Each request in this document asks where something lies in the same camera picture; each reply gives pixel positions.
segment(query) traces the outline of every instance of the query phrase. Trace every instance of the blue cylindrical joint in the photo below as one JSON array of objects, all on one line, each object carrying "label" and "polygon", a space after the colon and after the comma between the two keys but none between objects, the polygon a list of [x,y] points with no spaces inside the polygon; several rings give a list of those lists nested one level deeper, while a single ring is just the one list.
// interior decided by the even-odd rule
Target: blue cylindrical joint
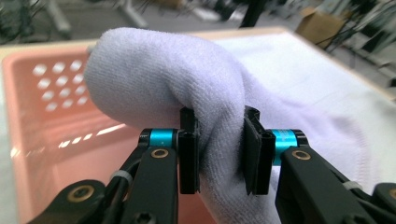
[{"label": "blue cylindrical joint", "polygon": [[280,154],[289,147],[297,147],[297,137],[292,130],[270,130],[276,137],[274,165],[280,165]]},{"label": "blue cylindrical joint", "polygon": [[150,147],[172,147],[173,129],[153,129],[149,137]]}]

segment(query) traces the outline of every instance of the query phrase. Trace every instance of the pink plastic basket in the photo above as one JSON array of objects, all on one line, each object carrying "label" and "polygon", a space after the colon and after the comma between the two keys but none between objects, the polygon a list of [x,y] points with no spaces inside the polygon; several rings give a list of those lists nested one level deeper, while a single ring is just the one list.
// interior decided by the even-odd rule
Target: pink plastic basket
[{"label": "pink plastic basket", "polygon": [[[140,130],[102,114],[83,70],[86,48],[25,51],[3,61],[20,222],[41,213],[71,183],[107,183]],[[212,223],[198,196],[181,196],[180,223]]]}]

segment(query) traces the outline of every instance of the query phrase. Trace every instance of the cardboard box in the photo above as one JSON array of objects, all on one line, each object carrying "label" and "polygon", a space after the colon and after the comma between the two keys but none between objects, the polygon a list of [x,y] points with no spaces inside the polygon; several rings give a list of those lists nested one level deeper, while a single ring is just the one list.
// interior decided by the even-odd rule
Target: cardboard box
[{"label": "cardboard box", "polygon": [[[338,34],[344,25],[344,21],[330,14],[315,10],[312,7],[303,9],[300,13],[303,20],[295,31],[313,44],[317,44],[327,38],[331,38]],[[319,47],[325,49],[332,39],[318,44]]]}]

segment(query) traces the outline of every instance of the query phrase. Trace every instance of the folded towel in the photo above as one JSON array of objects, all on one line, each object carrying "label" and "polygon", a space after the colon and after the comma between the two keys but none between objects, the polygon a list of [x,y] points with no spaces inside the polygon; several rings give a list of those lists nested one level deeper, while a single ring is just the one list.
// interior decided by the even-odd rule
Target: folded towel
[{"label": "folded towel", "polygon": [[265,128],[300,129],[310,145],[352,180],[369,164],[359,127],[311,105],[269,92],[220,46],[187,35],[132,28],[106,32],[88,61],[85,81],[93,102],[136,128],[177,128],[178,110],[200,122],[200,179],[205,205],[219,223],[277,223],[278,169],[267,196],[247,196],[240,137],[245,105],[262,112]]}]

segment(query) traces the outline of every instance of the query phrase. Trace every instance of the screw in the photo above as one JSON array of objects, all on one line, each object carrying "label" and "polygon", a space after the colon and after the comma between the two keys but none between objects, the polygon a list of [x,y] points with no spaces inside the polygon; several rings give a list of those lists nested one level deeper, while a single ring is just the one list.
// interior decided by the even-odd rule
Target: screw
[{"label": "screw", "polygon": [[81,198],[81,197],[84,197],[85,195],[87,195],[88,192],[90,192],[90,190],[87,189],[87,188],[78,189],[78,190],[76,190],[76,192],[74,192],[73,195],[74,195],[76,198]]},{"label": "screw", "polygon": [[157,220],[151,213],[137,213],[134,215],[134,224],[155,224]]},{"label": "screw", "polygon": [[168,150],[166,149],[155,149],[151,152],[151,157],[155,158],[155,159],[160,159],[160,158],[165,158],[167,157],[169,154]]},{"label": "screw", "polygon": [[311,159],[311,155],[301,150],[294,150],[293,152],[291,152],[291,155],[302,161],[309,161]]},{"label": "screw", "polygon": [[391,189],[389,191],[390,197],[396,200],[396,189]]}]

